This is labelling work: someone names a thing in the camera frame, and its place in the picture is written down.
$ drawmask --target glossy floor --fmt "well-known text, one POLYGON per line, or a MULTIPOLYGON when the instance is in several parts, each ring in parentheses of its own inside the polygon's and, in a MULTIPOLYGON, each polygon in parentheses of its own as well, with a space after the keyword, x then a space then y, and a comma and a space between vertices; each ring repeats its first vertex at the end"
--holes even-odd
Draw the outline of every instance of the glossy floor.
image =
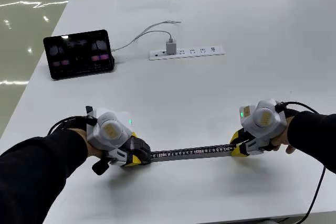
MULTIPOLYGON (((43 52, 42 40, 53 32, 67 2, 0 0, 0 136, 43 52)), ((334 223, 334 216, 317 215, 306 223, 334 223)))

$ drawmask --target ruler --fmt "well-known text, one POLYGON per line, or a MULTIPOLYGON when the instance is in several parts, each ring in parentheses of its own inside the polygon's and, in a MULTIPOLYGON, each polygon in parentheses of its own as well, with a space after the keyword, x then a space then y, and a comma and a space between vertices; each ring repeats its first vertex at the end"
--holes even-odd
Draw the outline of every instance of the ruler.
POLYGON ((151 152, 152 162, 231 156, 236 144, 213 145, 186 149, 151 152))

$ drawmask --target white table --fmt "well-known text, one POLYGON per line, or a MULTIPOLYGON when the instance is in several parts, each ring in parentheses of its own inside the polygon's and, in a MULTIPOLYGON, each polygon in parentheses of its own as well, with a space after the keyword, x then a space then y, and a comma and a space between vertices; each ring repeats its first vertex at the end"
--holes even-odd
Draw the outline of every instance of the white table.
MULTIPOLYGON (((223 45, 225 56, 148 61, 164 35, 114 54, 113 73, 52 81, 45 54, 0 141, 0 151, 85 105, 133 115, 153 150, 227 143, 239 106, 263 98, 336 111, 336 0, 70 0, 53 35, 104 28, 112 47, 162 20, 179 47, 223 45)), ((202 223, 303 215, 322 165, 295 152, 112 167, 89 158, 68 179, 45 223, 202 223)), ((336 210, 327 172, 313 212, 336 210)))

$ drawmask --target person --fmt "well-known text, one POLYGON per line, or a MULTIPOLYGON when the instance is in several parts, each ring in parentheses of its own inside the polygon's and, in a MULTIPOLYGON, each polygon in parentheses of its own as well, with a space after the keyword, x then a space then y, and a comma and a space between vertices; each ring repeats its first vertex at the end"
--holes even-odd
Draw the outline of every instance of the person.
MULTIPOLYGON (((304 111, 287 122, 286 130, 271 140, 275 151, 281 144, 288 146, 288 154, 297 148, 336 173, 336 114, 304 111)), ((102 151, 86 141, 85 129, 85 124, 64 126, 18 143, 0 156, 0 223, 42 223, 66 179, 87 157, 102 157, 102 151)))

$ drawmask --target electrical outlet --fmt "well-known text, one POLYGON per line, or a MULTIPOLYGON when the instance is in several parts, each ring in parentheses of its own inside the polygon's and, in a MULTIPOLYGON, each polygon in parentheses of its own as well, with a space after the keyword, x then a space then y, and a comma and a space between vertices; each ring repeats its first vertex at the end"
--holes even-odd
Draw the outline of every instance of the electrical outlet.
POLYGON ((174 58, 200 57, 200 56, 224 55, 225 54, 222 46, 178 48, 176 52, 177 52, 176 55, 168 55, 165 49, 150 51, 149 59, 150 60, 164 60, 164 59, 174 59, 174 58))

